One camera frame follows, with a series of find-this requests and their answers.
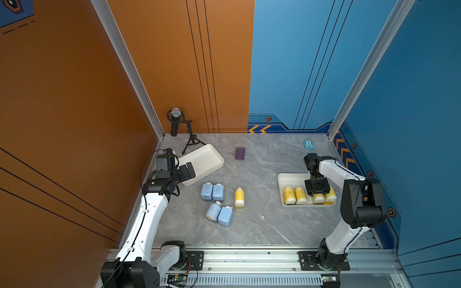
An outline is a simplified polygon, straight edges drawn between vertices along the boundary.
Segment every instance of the purple cube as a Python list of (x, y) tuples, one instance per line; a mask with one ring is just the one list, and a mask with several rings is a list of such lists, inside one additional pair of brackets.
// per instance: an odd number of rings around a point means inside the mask
[(235, 160), (245, 160), (245, 148), (235, 148)]

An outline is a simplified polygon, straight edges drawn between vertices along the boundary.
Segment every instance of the marble table surface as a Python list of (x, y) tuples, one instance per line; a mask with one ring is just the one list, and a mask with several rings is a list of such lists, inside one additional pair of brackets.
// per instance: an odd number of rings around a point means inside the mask
[[(166, 135), (162, 148), (172, 148), (181, 157), (188, 134)], [(154, 244), (183, 240), (186, 244), (304, 245), (316, 247), (338, 224), (339, 201), (329, 208), (283, 207), (277, 175), (306, 173), (307, 153), (338, 157), (325, 134), (197, 134), (212, 144), (225, 159), (224, 166), (191, 186), (180, 184), (180, 197), (172, 196), (161, 218)], [(314, 149), (305, 150), (304, 139)], [(202, 145), (188, 147), (186, 154)], [(245, 147), (245, 160), (235, 160), (235, 148)], [(211, 202), (200, 197), (204, 183), (224, 185), (223, 205), (234, 206), (238, 187), (245, 191), (245, 207), (234, 209), (229, 227), (205, 216)], [(334, 187), (338, 200), (342, 189)]]

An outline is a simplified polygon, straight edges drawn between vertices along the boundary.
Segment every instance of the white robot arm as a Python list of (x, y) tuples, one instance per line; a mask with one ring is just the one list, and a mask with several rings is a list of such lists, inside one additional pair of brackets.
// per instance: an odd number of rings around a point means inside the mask
[(355, 174), (329, 156), (310, 153), (304, 163), (310, 172), (310, 179), (305, 181), (308, 194), (328, 193), (328, 179), (343, 187), (342, 219), (333, 233), (322, 240), (317, 254), (319, 266), (334, 269), (345, 261), (350, 246), (363, 233), (384, 222), (383, 189), (378, 180)]
[(156, 170), (142, 187), (143, 197), (130, 234), (116, 260), (105, 262), (101, 269), (103, 287), (157, 288), (160, 278), (170, 267), (181, 269), (186, 265), (183, 241), (163, 243), (160, 251), (151, 259), (155, 233), (171, 195), (179, 196), (177, 185), (195, 177), (192, 163), (179, 166), (175, 160), (177, 156), (171, 149), (165, 149), (164, 154), (157, 156)]

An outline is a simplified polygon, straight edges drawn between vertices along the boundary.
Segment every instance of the orange wall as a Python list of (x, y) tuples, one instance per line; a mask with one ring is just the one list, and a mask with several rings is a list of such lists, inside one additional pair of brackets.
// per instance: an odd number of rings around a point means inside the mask
[(1, 286), (93, 287), (158, 140), (91, 2), (34, 13), (0, 29)]
[(247, 131), (254, 0), (108, 3), (165, 132), (173, 107), (197, 133)]

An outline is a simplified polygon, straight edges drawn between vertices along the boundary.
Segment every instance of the microphone stand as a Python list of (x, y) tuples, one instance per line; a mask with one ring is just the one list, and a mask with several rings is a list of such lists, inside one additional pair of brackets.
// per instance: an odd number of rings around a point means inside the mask
[(186, 153), (186, 149), (188, 146), (193, 146), (193, 145), (197, 145), (197, 144), (200, 144), (202, 143), (203, 145), (206, 145), (205, 143), (203, 143), (202, 141), (200, 141), (199, 139), (197, 139), (197, 135), (192, 133), (192, 125), (190, 125), (192, 123), (192, 121), (190, 120), (181, 120), (180, 122), (182, 123), (186, 123), (187, 125), (187, 133), (189, 133), (189, 141), (187, 142), (186, 144), (186, 147), (184, 148), (183, 152), (181, 153), (182, 155), (184, 155), (184, 153)]

